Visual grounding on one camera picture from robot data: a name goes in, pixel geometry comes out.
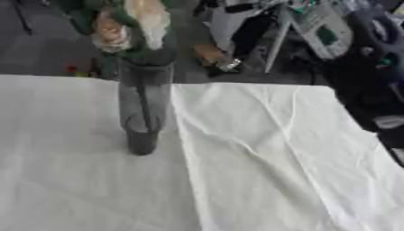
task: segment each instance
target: table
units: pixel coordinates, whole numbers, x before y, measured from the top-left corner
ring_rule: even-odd
[[[404,172],[325,87],[175,85],[129,155],[113,81],[0,76],[3,230],[404,230]]]

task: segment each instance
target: wrinkled fabric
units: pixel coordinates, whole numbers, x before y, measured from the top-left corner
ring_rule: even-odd
[[[2,230],[404,230],[403,170],[329,88],[174,85],[139,158],[117,83],[0,79]]]

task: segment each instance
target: floor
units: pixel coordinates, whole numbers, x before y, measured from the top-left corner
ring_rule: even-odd
[[[182,0],[171,11],[174,29],[178,37],[179,59],[176,82],[204,83],[211,81],[307,84],[306,75],[280,74],[275,67],[271,75],[262,74],[262,69],[250,69],[240,75],[227,75],[210,79],[191,55],[190,49],[197,42],[209,40],[207,28],[189,16],[194,0]],[[87,37],[80,36],[69,22],[52,7],[39,5],[37,1],[25,1],[23,13],[33,35],[22,29],[11,0],[0,2],[0,73],[40,76],[66,76],[67,66],[88,70],[97,50]]]

